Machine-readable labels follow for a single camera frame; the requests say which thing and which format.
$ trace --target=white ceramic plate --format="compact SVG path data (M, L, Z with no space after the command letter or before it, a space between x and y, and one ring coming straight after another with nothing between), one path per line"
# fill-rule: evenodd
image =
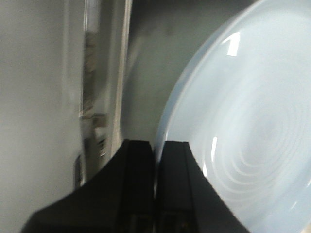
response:
M311 219L311 1L262 0L218 30L170 96L158 155L165 140L189 141L251 232L301 232Z

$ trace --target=plate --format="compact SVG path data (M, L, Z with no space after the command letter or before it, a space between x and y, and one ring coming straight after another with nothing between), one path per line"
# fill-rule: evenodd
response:
M311 220L311 2L261 0L220 28L185 68L155 142L188 141L253 233Z

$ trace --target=white plate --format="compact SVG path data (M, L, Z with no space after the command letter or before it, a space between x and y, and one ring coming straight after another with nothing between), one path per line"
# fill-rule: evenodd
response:
M163 113L155 150L189 141L253 233L311 219L311 1L262 0L198 51Z

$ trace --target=white wall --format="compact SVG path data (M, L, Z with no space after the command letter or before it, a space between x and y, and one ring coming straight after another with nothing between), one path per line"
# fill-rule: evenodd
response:
M83 0L0 0L0 233L73 189Z

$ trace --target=gray wall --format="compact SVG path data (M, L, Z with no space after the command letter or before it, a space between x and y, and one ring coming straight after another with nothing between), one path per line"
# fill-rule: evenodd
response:
M73 189L83 0L0 0L0 232Z

